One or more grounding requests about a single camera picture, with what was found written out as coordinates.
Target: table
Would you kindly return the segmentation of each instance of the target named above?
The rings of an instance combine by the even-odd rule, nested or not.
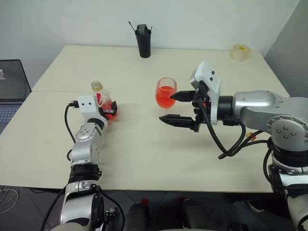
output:
[[[115,58],[107,62],[115,53],[121,68],[114,69]],[[158,117],[164,111],[154,98],[155,84],[164,76],[175,78],[179,90],[191,89],[188,77],[203,56],[216,57],[210,63],[222,80],[222,94],[265,89],[288,96],[262,56],[253,52],[254,62],[238,63],[228,60],[227,51],[158,49],[152,52],[153,62],[150,62],[150,59],[133,58],[134,53],[138,55],[135,48],[66,46],[0,135],[0,185],[62,188],[67,183],[70,164],[66,153],[73,143],[64,124],[64,109],[77,96],[91,94],[90,82],[100,80],[119,108],[118,116],[106,130],[101,149],[103,189],[271,192],[262,173],[265,145],[250,146],[235,157],[218,160],[221,152],[205,125],[199,133],[194,133],[162,123]],[[131,59],[124,62],[123,56]],[[99,57],[103,62],[96,67]],[[219,57],[225,65],[219,64]],[[181,63],[184,59],[189,60],[192,70]],[[89,70],[88,77],[83,69]],[[190,103],[176,103],[168,113],[193,116],[193,108]],[[84,123],[79,109],[69,110],[68,123],[73,133],[78,131]],[[214,129],[226,147],[240,134],[240,128],[221,123]],[[258,139],[267,137],[260,134]]]

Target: tape roll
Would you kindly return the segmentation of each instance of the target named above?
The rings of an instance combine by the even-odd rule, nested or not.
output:
[[[230,52],[230,57],[235,61],[245,61],[251,49],[243,44],[235,44]]]

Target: laptop keyboard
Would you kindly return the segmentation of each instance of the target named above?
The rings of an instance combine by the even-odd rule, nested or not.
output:
[[[0,106],[0,123],[8,123],[13,118],[19,107],[1,107]]]

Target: laptop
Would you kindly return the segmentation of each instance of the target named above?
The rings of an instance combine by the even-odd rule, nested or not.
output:
[[[0,134],[30,92],[21,61],[0,60]]]

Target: pen holder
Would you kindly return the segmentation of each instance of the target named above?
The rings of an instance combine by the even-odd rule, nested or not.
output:
[[[135,32],[139,54],[142,58],[148,58],[151,55],[151,30],[148,29],[148,34],[139,35]]]

